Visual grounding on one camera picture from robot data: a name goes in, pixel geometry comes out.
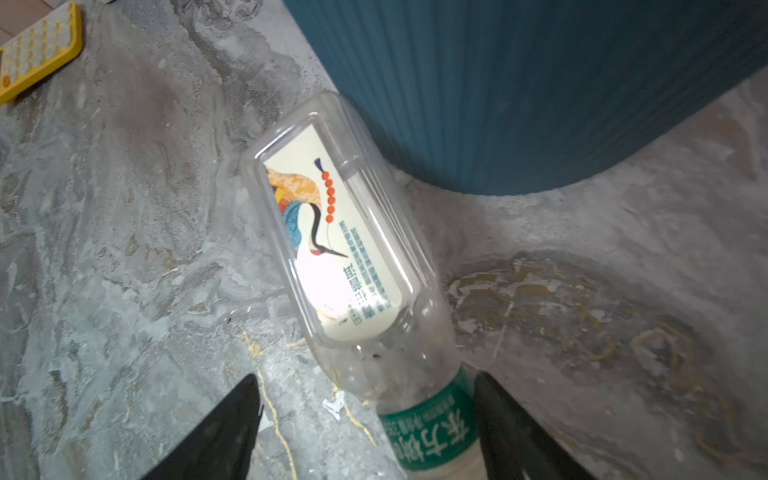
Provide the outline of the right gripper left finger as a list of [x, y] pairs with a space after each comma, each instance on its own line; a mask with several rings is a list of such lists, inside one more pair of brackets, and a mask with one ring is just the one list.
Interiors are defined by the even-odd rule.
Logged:
[[259, 384], [246, 375], [146, 479], [245, 479], [263, 414]]

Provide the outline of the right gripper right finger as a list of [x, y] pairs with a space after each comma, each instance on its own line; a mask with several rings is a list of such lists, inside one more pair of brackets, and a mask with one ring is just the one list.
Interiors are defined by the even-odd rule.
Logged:
[[488, 478], [595, 479], [485, 371], [475, 376], [474, 408]]

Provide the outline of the clear bottle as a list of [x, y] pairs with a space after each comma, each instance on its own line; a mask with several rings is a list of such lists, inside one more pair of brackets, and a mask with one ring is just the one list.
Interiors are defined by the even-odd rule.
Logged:
[[409, 478], [486, 478], [434, 259], [361, 116], [337, 93], [316, 94], [241, 169], [323, 372], [374, 405]]

